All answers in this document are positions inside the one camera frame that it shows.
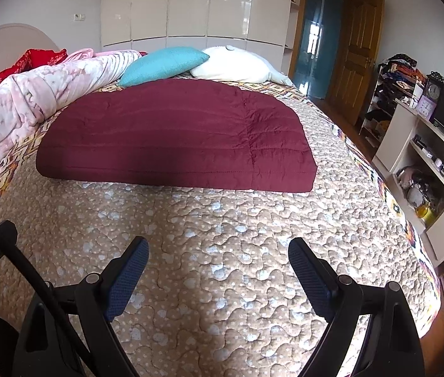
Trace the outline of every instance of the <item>black cable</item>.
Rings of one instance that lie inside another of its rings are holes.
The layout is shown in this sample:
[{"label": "black cable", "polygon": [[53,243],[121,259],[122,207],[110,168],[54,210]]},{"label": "black cable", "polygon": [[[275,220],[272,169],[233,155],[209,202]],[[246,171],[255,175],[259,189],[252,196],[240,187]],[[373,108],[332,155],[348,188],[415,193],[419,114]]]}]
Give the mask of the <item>black cable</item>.
[{"label": "black cable", "polygon": [[54,318],[55,322],[60,326],[65,333],[70,343],[73,345],[75,351],[85,363],[85,365],[94,373],[98,375],[95,364],[93,362],[93,356],[89,353],[89,350],[80,340],[79,335],[75,331],[74,327],[67,319],[67,314],[63,311],[58,301],[49,291],[49,288],[45,284],[40,274],[35,270],[30,261],[23,255],[23,253],[11,242],[4,239],[0,232],[0,251],[12,262],[12,264],[20,271],[25,279],[32,285],[34,291],[39,295],[45,304],[45,307],[49,310]]}]

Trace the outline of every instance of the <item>tv stand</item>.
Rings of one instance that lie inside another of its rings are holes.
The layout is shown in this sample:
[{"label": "tv stand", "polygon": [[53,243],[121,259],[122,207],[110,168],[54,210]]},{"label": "tv stand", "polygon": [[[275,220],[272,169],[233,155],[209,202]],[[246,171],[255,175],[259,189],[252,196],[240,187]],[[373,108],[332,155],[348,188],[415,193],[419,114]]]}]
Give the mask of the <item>tv stand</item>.
[{"label": "tv stand", "polygon": [[434,222],[425,224],[416,216],[414,208],[407,202],[396,178],[396,174],[404,167],[417,165],[423,172],[436,176],[436,182],[444,200],[444,176],[431,159],[427,158],[420,147],[412,141],[416,134],[421,136],[427,147],[444,161],[444,132],[415,109],[398,101],[388,131],[372,162],[386,180],[406,218],[421,236],[432,263],[438,267],[444,262],[444,206],[437,212]]}]

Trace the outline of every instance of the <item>patterned bed sheet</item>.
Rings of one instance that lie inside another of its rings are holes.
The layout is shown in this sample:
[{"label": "patterned bed sheet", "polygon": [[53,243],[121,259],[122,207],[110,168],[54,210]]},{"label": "patterned bed sheet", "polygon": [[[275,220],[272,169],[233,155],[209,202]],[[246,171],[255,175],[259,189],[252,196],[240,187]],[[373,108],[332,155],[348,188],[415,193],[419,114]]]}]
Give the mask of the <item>patterned bed sheet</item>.
[{"label": "patterned bed sheet", "polygon": [[[58,112],[1,162],[0,221],[16,223],[18,246],[57,286],[99,272],[133,236],[149,240],[150,263],[113,322],[140,375],[296,375],[326,326],[289,266],[296,236],[360,283],[401,283],[424,335],[440,308],[439,281],[377,172],[295,88],[230,84],[273,95],[299,115],[318,164],[312,192],[46,179],[34,156]],[[0,316],[19,327],[31,294],[2,260]],[[367,320],[339,375],[352,370]]]}]

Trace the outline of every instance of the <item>maroon blanket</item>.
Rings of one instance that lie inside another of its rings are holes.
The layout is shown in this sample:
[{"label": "maroon blanket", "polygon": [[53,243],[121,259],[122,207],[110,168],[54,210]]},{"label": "maroon blanket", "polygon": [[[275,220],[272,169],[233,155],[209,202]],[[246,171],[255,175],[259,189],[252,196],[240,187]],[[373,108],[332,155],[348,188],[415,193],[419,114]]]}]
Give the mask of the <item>maroon blanket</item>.
[{"label": "maroon blanket", "polygon": [[45,177],[308,192],[316,164],[298,116],[219,82],[165,79],[76,100],[37,152]]}]

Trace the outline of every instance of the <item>metal screw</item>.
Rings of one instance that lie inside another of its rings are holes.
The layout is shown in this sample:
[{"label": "metal screw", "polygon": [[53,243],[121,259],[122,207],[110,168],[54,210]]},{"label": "metal screw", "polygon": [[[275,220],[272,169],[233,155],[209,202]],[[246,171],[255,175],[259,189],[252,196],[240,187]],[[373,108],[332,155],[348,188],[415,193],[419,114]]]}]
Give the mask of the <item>metal screw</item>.
[{"label": "metal screw", "polygon": [[393,292],[398,292],[400,290],[400,285],[396,282],[391,281],[388,286]]},{"label": "metal screw", "polygon": [[90,273],[85,277],[87,283],[96,283],[100,280],[100,276],[97,273]]},{"label": "metal screw", "polygon": [[348,275],[339,276],[339,281],[344,285],[351,285],[353,283],[353,279]]}]

